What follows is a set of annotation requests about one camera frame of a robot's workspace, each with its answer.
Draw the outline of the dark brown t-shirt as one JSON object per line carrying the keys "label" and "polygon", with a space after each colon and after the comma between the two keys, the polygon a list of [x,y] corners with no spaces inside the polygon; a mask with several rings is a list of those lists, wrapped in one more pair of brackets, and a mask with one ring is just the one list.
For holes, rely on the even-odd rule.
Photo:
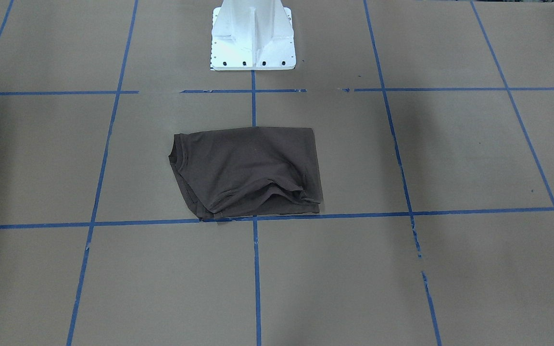
{"label": "dark brown t-shirt", "polygon": [[175,134],[168,158],[186,206],[201,221],[320,212],[323,190],[311,128]]}

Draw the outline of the blue tape grid lines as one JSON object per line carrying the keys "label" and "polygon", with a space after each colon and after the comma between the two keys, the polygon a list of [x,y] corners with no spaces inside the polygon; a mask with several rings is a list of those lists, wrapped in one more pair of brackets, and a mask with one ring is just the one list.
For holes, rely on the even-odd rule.
{"label": "blue tape grid lines", "polygon": [[[554,346],[554,2],[0,0],[0,346]],[[319,214],[200,222],[175,133],[314,130]]]}

